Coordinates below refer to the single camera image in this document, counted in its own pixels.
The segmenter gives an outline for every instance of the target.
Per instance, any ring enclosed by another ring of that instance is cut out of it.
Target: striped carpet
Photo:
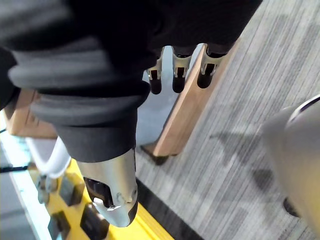
[[[283,210],[259,129],[319,93],[319,51],[319,0],[265,0],[184,151],[161,166],[137,151],[139,180],[205,240],[316,239]]]

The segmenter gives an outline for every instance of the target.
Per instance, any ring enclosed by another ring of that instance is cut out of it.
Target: wooden post
[[[37,119],[30,111],[30,104],[39,98],[34,90],[21,89],[15,104],[4,108],[4,120],[9,134],[19,137],[56,138],[53,126]]]
[[[230,59],[236,52],[238,42],[223,58],[213,75],[210,86],[205,89],[197,85],[201,59],[205,50],[205,46],[202,47],[189,73],[184,90],[176,100],[159,139],[155,143],[143,146],[145,151],[154,157],[165,157],[177,155],[183,150],[210,96],[223,77]]]

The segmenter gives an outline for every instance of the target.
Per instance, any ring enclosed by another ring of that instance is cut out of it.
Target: gray robotic arm
[[[320,236],[320,95],[272,117],[263,138],[290,202]]]

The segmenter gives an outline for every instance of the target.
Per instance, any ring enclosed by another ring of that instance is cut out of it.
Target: yellow surface
[[[37,170],[29,170],[33,182],[36,182],[39,172]],[[72,159],[66,173],[77,173],[81,179],[81,173],[77,162]],[[49,203],[46,209],[50,215],[63,211],[68,223],[70,224],[70,232],[67,240],[88,240],[88,236],[80,227],[81,217],[86,204],[91,203],[87,188],[84,189],[83,197],[80,204],[67,206],[60,197],[59,191],[62,177],[58,179],[57,191],[50,194]],[[135,219],[128,227],[119,228],[110,225],[107,240],[173,240],[166,230],[146,211],[139,203]]]

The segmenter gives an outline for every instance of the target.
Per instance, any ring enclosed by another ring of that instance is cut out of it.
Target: black strip
[[[139,179],[136,183],[139,202],[175,240],[204,240]]]
[[[19,171],[25,171],[28,169],[28,165],[26,166],[12,166],[7,165],[7,166],[0,166],[0,174],[3,173],[10,173],[10,172],[19,172]]]

